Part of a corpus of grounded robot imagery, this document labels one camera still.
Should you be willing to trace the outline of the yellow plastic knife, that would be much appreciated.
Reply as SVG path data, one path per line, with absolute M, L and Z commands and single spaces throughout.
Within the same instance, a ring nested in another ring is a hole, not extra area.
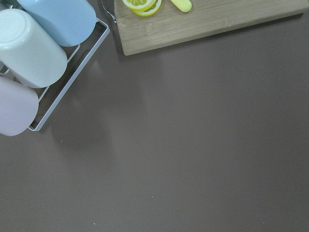
M 190 0 L 171 0 L 171 2 L 183 13 L 189 12 L 192 9 Z

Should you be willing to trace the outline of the lemon slice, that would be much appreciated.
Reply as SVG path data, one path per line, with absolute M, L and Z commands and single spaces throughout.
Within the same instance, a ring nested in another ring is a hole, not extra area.
M 155 0 L 122 0 L 122 2 L 133 11 L 145 11 L 154 5 Z
M 133 11 L 133 10 L 131 11 L 133 14 L 137 16 L 147 17 L 147 16 L 154 15 L 161 7 L 161 4 L 162 4 L 162 0 L 156 0 L 154 5 L 146 11 Z

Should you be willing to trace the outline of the white cup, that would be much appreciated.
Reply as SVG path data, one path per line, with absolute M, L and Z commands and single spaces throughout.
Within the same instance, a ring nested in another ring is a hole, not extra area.
M 67 68 L 67 55 L 25 11 L 0 12 L 0 59 L 22 84 L 43 88 L 57 82 Z

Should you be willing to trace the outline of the blue cup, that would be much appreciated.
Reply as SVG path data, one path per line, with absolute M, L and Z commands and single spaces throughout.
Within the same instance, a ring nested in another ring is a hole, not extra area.
M 61 46 L 81 44 L 97 23 L 96 12 L 86 0 L 20 0 L 19 4 Z

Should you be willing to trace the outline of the wooden cutting board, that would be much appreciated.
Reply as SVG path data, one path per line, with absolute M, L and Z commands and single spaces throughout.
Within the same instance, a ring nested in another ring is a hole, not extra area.
M 114 1 L 117 27 L 126 56 L 302 14 L 307 0 L 194 0 L 183 13 L 169 0 L 152 16 L 133 14 Z

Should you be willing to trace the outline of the pink cup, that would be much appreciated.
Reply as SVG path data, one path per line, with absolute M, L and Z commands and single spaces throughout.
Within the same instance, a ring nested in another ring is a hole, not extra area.
M 36 92 L 5 77 L 0 78 L 0 133 L 15 136 L 35 119 L 39 100 Z

